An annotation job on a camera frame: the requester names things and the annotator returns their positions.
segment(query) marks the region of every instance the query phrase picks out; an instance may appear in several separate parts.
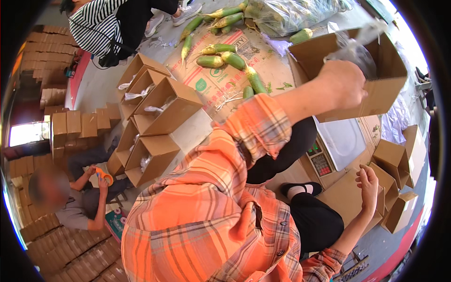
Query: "qr code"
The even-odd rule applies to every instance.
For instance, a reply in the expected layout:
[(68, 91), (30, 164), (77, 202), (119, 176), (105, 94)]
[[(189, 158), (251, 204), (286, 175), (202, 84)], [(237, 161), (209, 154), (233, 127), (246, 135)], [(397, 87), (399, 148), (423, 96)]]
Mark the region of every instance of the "qr code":
[(252, 46), (249, 41), (238, 48), (238, 54), (246, 57), (246, 59), (248, 60), (252, 59), (252, 57), (254, 57), (254, 55), (257, 53), (260, 53), (260, 49)]

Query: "man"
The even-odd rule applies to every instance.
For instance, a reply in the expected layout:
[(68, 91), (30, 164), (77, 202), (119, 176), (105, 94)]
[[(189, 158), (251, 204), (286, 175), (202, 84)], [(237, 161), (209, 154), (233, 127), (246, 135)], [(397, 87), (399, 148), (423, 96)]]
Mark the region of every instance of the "man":
[[(111, 48), (119, 60), (132, 55), (130, 50), (112, 46), (110, 41), (114, 39), (135, 50), (153, 16), (151, 8), (172, 15), (172, 23), (178, 26), (195, 16), (202, 5), (178, 7), (177, 0), (62, 0), (60, 12), (68, 14), (70, 33), (77, 44), (99, 57), (101, 62)], [(160, 14), (149, 23), (146, 37), (154, 34), (163, 19), (164, 15)]]
[(75, 182), (69, 182), (67, 175), (56, 166), (35, 170), (28, 185), (32, 202), (49, 212), (55, 212), (60, 223), (66, 227), (102, 229), (106, 204), (126, 188), (133, 186), (128, 178), (115, 180), (108, 187), (107, 181), (98, 175), (99, 188), (93, 188), (89, 181), (96, 173), (96, 166), (93, 164), (108, 161), (117, 144), (118, 138), (115, 137), (108, 152), (100, 145), (69, 157), (68, 169), (76, 179)]
[[(340, 215), (313, 197), (319, 184), (282, 186), (290, 206), (264, 185), (290, 165), (278, 161), (285, 146), (286, 157), (298, 157), (296, 147), (305, 153), (314, 140), (316, 132), (306, 132), (304, 143), (298, 132), (298, 144), (289, 144), (292, 126), (312, 128), (312, 115), (359, 105), (364, 82), (353, 63), (328, 61), (312, 81), (274, 97), (256, 95), (215, 123), (207, 145), (138, 196), (122, 235), (129, 280), (329, 281), (373, 217), (374, 172), (361, 166), (362, 211), (344, 231)], [(251, 173), (252, 166), (259, 171)], [(320, 252), (299, 263), (307, 251)]]

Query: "green logo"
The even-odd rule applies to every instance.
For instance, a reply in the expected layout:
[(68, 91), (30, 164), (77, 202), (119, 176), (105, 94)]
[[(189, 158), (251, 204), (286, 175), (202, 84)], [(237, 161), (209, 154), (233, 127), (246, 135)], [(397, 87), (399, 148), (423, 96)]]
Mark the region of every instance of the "green logo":
[(210, 75), (212, 77), (220, 77), (222, 74), (222, 69), (210, 69)]
[(199, 79), (196, 82), (196, 89), (197, 89), (197, 91), (204, 91), (205, 88), (207, 88), (207, 83), (205, 82), (205, 80)]

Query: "dark pants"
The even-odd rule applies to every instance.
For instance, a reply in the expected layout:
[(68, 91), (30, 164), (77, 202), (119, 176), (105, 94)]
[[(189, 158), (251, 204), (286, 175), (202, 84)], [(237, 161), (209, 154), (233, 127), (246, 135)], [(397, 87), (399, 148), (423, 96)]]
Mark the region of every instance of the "dark pants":
[[(84, 167), (106, 162), (109, 158), (110, 154), (105, 152), (103, 145), (99, 145), (69, 157), (67, 167), (74, 176), (74, 179), (78, 179), (84, 174)], [(128, 182), (125, 179), (115, 180), (113, 185), (108, 187), (106, 202), (109, 203), (117, 195), (122, 193), (127, 188), (127, 183)], [(83, 208), (87, 212), (87, 217), (94, 219), (96, 217), (97, 208), (99, 207), (100, 191), (98, 188), (93, 188), (90, 181), (86, 183), (83, 190)]]
[[(315, 142), (316, 125), (312, 117), (293, 125), (289, 142), (275, 160), (266, 155), (248, 170), (247, 183), (260, 184), (289, 168), (303, 156)], [(290, 212), (301, 236), (301, 256), (330, 247), (344, 230), (341, 216), (309, 193), (295, 195)]]
[[(122, 43), (132, 49), (138, 48), (146, 30), (147, 22), (153, 17), (151, 8), (173, 15), (177, 12), (177, 0), (128, 0), (117, 9), (116, 18), (120, 21)], [(127, 59), (131, 53), (119, 50), (119, 60)]]

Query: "orange plaid shirt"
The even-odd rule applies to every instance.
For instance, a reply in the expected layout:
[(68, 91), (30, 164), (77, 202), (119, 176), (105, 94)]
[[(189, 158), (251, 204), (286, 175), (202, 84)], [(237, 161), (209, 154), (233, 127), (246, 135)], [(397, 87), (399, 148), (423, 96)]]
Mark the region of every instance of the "orange plaid shirt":
[(275, 158), (290, 122), (268, 95), (244, 101), (208, 145), (145, 189), (127, 218), (122, 260), (130, 281), (329, 281), (346, 256), (325, 249), (299, 263), (290, 207), (247, 169)]

